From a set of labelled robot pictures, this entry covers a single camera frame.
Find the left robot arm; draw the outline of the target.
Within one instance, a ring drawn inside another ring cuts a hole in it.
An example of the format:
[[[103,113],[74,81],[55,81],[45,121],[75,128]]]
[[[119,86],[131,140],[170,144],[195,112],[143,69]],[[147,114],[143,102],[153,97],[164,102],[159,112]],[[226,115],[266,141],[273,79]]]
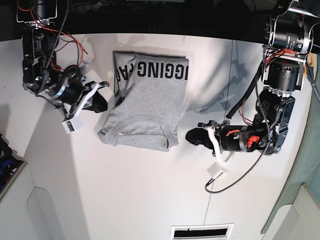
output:
[[[293,92],[304,79],[318,93],[311,53],[314,27],[320,23],[320,3],[279,0],[265,21],[262,61],[242,98],[222,123],[199,123],[187,132],[186,140],[219,152],[260,151],[278,153],[287,137],[295,104]]]

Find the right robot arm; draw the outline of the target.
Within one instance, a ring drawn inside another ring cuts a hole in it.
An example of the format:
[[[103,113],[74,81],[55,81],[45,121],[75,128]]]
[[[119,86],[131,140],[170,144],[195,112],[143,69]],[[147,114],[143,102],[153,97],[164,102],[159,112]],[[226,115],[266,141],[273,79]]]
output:
[[[86,51],[64,29],[71,2],[65,2],[60,24],[54,21],[58,16],[56,0],[18,0],[16,8],[16,21],[23,24],[23,88],[50,103],[66,118],[73,117],[81,110],[95,113],[107,111],[108,103],[98,90],[107,87],[108,82],[86,81],[81,72]],[[63,37],[70,38],[67,44],[76,45],[76,63],[65,68],[57,63],[58,44]]]

